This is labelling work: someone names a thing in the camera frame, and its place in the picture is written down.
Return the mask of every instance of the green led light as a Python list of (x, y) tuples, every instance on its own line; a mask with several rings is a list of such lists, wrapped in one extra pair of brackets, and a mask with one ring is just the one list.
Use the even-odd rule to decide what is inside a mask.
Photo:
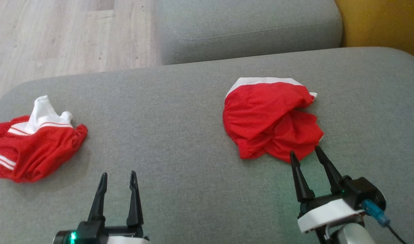
[(76, 232), (72, 232), (70, 235), (70, 244), (74, 244), (75, 239), (76, 239)]

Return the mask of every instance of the white fabric trim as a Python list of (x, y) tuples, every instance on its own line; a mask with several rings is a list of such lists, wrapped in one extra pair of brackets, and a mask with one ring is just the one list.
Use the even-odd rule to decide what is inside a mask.
[(0, 155), (0, 165), (6, 167), (7, 169), (13, 170), (16, 166), (16, 163)]
[[(240, 87), (241, 85), (255, 85), (255, 84), (260, 84), (260, 83), (267, 83), (267, 84), (272, 84), (272, 83), (276, 83), (276, 82), (284, 82), (284, 83), (289, 83), (292, 85), (302, 85), (300, 84), (298, 81), (296, 81), (295, 79), (292, 78), (276, 78), (276, 77), (241, 77), (239, 78), (235, 84), (231, 87), (231, 89), (228, 91), (228, 93), (226, 94), (226, 97), (235, 89), (237, 89), (238, 87)], [(317, 93), (309, 93), (312, 96), (317, 97)]]
[(40, 128), (46, 126), (53, 127), (71, 127), (70, 121), (72, 115), (65, 111), (61, 116), (57, 115), (47, 96), (41, 96), (34, 102), (34, 109), (28, 122), (12, 125), (8, 130), (9, 133), (20, 136), (30, 136), (36, 133)]

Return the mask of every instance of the black cable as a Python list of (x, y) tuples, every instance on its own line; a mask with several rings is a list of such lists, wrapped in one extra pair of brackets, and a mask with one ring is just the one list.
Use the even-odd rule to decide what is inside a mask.
[(395, 232), (394, 229), (392, 229), (392, 227), (389, 224), (387, 224), (386, 226), (392, 232), (392, 234), (398, 239), (398, 241), (400, 241), (400, 243), (407, 244), (403, 239), (401, 239), (401, 237), (399, 237), (399, 235)]

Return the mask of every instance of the gray sofa cushion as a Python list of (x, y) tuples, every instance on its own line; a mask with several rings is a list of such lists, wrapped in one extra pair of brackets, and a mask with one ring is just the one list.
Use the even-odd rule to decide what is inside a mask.
[[(338, 170), (365, 176), (386, 196), (392, 226), (414, 243), (414, 57), (389, 48), (339, 48), (166, 65), (25, 83), (0, 102), (0, 122), (49, 95), (89, 128), (72, 160), (34, 184), (0, 179), (0, 243), (50, 243), (89, 213), (103, 172), (108, 225), (128, 214), (136, 170), (144, 231), (156, 244), (318, 243), (301, 234), (291, 167), (270, 156), (241, 160), (222, 124), (239, 77), (292, 77), (318, 93), (321, 141)], [(302, 170), (329, 193), (314, 153)], [(377, 243), (397, 241), (365, 217)]]
[(163, 64), (339, 47), (334, 0), (159, 0)]

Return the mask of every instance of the wooden floor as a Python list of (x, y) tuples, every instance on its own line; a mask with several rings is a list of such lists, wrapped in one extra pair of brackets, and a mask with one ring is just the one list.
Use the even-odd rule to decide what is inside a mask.
[(33, 79), (159, 65), (154, 0), (0, 0), (0, 99)]

